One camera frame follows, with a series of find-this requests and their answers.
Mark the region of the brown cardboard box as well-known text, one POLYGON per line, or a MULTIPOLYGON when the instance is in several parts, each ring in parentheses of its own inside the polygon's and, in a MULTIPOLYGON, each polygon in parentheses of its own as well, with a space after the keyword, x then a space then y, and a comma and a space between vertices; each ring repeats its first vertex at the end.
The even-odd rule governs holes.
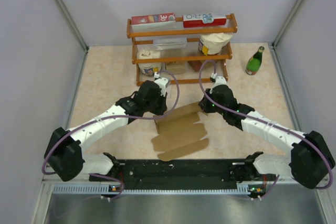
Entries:
POLYGON ((158 136, 151 142, 158 159, 169 162, 208 147, 209 139, 197 102, 174 109, 168 116, 155 120, 158 136))

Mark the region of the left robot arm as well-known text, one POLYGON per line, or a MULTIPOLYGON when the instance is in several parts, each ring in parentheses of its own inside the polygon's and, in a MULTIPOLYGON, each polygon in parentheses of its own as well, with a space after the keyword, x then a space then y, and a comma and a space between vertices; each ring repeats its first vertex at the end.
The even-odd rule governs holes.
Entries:
POLYGON ((63 182, 79 174, 100 174, 107 180, 114 180, 119 168, 108 154, 84 155, 84 151, 95 141, 110 132, 126 126, 136 119, 144 119, 150 112, 162 116, 167 110, 166 96, 170 79, 159 77, 145 81, 130 96, 120 98, 105 112, 80 126, 53 131, 44 158, 44 165, 53 169, 63 182))

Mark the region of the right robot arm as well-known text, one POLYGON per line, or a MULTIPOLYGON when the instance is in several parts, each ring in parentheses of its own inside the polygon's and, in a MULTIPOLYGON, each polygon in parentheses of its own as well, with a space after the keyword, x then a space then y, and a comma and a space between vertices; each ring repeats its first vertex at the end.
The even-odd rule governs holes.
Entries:
POLYGON ((202 89, 199 106, 205 113, 218 113, 237 129, 263 138, 283 151, 283 155, 255 154, 245 166, 252 180, 263 174, 293 178, 309 189, 327 189, 333 184, 334 158, 323 138, 316 132, 304 133, 286 128, 262 116, 254 108, 238 103, 225 84, 202 89))

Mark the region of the red white wrap box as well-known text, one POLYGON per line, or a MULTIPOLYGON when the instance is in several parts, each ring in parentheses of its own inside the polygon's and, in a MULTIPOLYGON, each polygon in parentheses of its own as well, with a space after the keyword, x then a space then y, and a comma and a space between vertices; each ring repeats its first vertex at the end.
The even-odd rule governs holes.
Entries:
POLYGON ((224 26, 226 15, 221 13, 199 13, 187 14, 183 16, 184 28, 224 26))

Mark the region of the red foil wrap box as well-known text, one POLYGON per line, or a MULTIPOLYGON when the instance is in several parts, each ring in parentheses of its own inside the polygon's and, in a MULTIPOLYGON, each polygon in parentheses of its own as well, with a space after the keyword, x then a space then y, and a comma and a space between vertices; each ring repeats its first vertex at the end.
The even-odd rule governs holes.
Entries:
POLYGON ((175 28, 174 13, 152 14, 131 17, 131 28, 134 32, 153 31, 175 28))

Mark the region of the wooden three-tier shelf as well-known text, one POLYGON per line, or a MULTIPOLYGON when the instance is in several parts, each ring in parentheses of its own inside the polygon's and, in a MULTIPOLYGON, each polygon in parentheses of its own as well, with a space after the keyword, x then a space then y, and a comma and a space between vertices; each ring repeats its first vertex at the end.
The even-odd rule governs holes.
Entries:
POLYGON ((144 74, 140 70, 140 64, 157 63, 160 62, 165 65, 167 62, 184 62, 188 65, 189 61, 205 61, 218 60, 223 76, 228 80, 228 72, 226 61, 232 59, 232 49, 230 43, 224 46, 218 54, 204 55, 198 49, 198 42, 200 35, 211 34, 215 32, 236 33, 238 31, 237 20, 235 14, 231 13, 226 16, 227 22, 225 26, 217 27, 197 27, 197 28, 183 28, 180 30, 163 30, 163 31, 149 31, 149 32, 133 32, 131 28, 131 19, 127 22, 127 37, 132 40, 132 63, 136 65, 136 85, 140 86, 144 82, 144 74), (153 49, 153 41, 156 38, 168 36, 174 38, 177 36, 187 36, 187 45, 183 49, 162 50, 160 58, 155 59, 140 59, 138 52, 141 49, 153 49))

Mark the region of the small clear plastic bag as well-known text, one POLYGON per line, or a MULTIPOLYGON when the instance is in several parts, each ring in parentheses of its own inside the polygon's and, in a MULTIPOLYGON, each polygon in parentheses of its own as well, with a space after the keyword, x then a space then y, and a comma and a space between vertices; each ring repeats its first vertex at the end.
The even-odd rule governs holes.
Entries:
POLYGON ((166 97, 169 99, 171 97, 172 86, 166 88, 166 97))

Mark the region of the brown bread loaf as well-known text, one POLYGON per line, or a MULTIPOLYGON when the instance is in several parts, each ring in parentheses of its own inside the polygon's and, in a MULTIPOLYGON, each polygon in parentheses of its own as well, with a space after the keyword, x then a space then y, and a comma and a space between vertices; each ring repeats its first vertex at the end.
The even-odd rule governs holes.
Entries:
MULTIPOLYGON (((214 70, 214 64, 217 63, 218 60, 215 60, 213 63, 211 62, 207 62, 205 65, 204 65, 204 68, 203 69, 206 69, 206 68, 210 68, 212 70, 214 70)), ((200 71, 200 68, 202 66, 202 64, 204 63, 204 61, 189 61, 188 64, 190 65, 190 67, 195 71, 195 72, 199 72, 200 71)))

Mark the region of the tan block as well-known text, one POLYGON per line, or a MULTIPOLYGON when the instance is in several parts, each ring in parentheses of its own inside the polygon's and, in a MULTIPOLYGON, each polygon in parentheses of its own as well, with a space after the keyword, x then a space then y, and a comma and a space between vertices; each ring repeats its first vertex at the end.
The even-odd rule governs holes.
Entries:
POLYGON ((186 71, 186 66, 184 62, 167 62, 165 64, 167 71, 173 74, 182 74, 186 71))

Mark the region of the green glass bottle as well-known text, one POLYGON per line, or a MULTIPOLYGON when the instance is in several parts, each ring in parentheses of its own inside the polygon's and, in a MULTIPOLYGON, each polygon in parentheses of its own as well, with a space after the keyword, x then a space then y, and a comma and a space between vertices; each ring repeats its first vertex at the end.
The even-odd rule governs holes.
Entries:
POLYGON ((262 56, 264 50, 264 46, 260 46, 257 52, 247 62, 245 71, 248 75, 255 75, 259 71, 263 60, 262 56))

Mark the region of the large white flour bag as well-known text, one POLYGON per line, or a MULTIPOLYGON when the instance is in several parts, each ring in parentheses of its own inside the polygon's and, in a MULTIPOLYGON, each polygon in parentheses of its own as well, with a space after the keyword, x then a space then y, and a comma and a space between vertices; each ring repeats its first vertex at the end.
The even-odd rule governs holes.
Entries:
POLYGON ((198 42, 198 49, 204 55, 218 54, 221 49, 231 40, 233 33, 212 33, 201 35, 198 42))

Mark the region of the clear plastic container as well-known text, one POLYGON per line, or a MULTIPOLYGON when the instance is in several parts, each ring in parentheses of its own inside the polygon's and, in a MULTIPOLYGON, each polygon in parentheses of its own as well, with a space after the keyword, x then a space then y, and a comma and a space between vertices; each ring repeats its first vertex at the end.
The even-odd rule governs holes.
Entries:
POLYGON ((187 38, 167 38, 167 39, 155 39, 153 41, 153 47, 155 50, 174 50, 183 49, 187 45, 187 38))

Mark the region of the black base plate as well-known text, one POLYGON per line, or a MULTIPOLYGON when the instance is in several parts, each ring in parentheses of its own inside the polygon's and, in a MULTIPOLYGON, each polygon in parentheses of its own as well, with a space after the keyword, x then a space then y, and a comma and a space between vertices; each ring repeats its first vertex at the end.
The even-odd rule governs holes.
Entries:
POLYGON ((238 183, 264 185, 276 178, 259 174, 244 159, 120 159, 107 176, 120 179, 128 190, 235 189, 238 183))

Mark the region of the aluminium frame rail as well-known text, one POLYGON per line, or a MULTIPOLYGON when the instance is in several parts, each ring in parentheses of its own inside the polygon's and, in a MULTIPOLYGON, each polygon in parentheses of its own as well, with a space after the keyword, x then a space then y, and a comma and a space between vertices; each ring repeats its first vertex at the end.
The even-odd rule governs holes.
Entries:
POLYGON ((62 14, 65 22, 67 23, 70 31, 72 32, 72 34, 74 35, 76 41, 80 44, 81 48, 87 52, 88 51, 88 45, 85 42, 83 36, 81 35, 75 21, 73 20, 66 4, 64 3, 63 0, 54 0, 60 13, 62 14))

